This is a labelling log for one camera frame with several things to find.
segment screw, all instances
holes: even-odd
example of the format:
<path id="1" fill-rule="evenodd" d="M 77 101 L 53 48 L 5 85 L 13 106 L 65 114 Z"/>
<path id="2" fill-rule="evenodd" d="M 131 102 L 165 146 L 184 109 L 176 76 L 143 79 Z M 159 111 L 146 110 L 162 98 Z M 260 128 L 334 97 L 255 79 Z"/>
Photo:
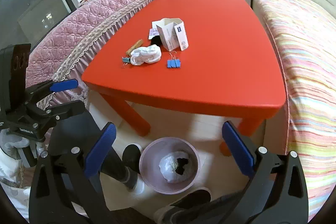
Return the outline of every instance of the screw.
<path id="1" fill-rule="evenodd" d="M 291 151 L 290 152 L 290 155 L 293 157 L 293 158 L 296 158 L 297 157 L 297 153 L 295 151 Z"/>
<path id="2" fill-rule="evenodd" d="M 48 152 L 47 151 L 42 151 L 41 155 L 42 158 L 46 158 L 48 156 Z"/>
<path id="3" fill-rule="evenodd" d="M 263 147 L 263 146 L 260 146 L 258 148 L 258 151 L 261 153 L 261 154 L 266 154 L 267 153 L 267 148 L 266 147 Z"/>
<path id="4" fill-rule="evenodd" d="M 71 153 L 73 153 L 73 154 L 77 154 L 77 153 L 79 153 L 79 152 L 80 152 L 80 149 L 79 149 L 78 146 L 75 146 L 75 147 L 71 148 Z"/>

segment striped blanket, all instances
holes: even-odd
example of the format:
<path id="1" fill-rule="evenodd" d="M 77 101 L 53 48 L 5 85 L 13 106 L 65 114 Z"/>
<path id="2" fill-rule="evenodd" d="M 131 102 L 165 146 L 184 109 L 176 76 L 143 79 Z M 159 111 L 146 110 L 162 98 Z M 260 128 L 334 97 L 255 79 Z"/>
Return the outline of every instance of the striped blanket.
<path id="1" fill-rule="evenodd" d="M 311 0 L 254 0 L 272 33 L 288 90 L 286 151 L 300 156 L 309 220 L 336 184 L 336 19 Z"/>

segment black shoe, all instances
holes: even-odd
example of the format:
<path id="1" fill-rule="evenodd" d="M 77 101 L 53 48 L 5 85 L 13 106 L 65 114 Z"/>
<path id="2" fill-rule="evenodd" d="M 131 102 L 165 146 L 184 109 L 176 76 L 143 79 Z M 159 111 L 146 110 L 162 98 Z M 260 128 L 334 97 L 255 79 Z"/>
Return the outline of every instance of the black shoe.
<path id="1" fill-rule="evenodd" d="M 123 152 L 122 161 L 125 166 L 130 167 L 134 172 L 140 174 L 139 161 L 142 153 L 142 148 L 136 143 L 127 145 Z"/>
<path id="2" fill-rule="evenodd" d="M 200 187 L 180 198 L 177 201 L 157 210 L 154 213 L 154 220 L 157 224 L 163 223 L 163 218 L 169 217 L 168 214 L 175 214 L 179 211 L 187 210 L 192 207 L 205 204 L 211 201 L 211 193 L 208 188 Z"/>

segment pink quilted bedspread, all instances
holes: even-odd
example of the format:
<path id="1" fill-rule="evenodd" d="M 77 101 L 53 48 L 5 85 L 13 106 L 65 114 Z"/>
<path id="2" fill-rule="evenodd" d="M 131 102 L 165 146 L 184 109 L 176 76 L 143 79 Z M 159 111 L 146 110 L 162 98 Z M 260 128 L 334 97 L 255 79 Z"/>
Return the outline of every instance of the pink quilted bedspread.
<path id="1" fill-rule="evenodd" d="M 49 80 L 79 42 L 105 19 L 136 0 L 92 0 L 57 25 L 33 50 L 26 85 Z"/>

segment red table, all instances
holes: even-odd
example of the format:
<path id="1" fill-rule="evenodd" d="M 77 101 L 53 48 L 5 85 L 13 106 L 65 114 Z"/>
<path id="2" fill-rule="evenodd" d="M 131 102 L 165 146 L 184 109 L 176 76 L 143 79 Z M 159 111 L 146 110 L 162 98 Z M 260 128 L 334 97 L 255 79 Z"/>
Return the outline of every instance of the red table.
<path id="1" fill-rule="evenodd" d="M 179 17 L 189 48 L 177 51 L 180 69 L 158 63 L 122 68 L 121 57 L 139 39 L 149 46 L 152 21 Z M 100 50 L 82 75 L 141 136 L 150 125 L 125 101 L 189 113 L 241 117 L 250 136 L 285 102 L 272 45 L 244 0 L 154 0 L 136 13 Z M 225 144 L 221 151 L 228 154 Z"/>

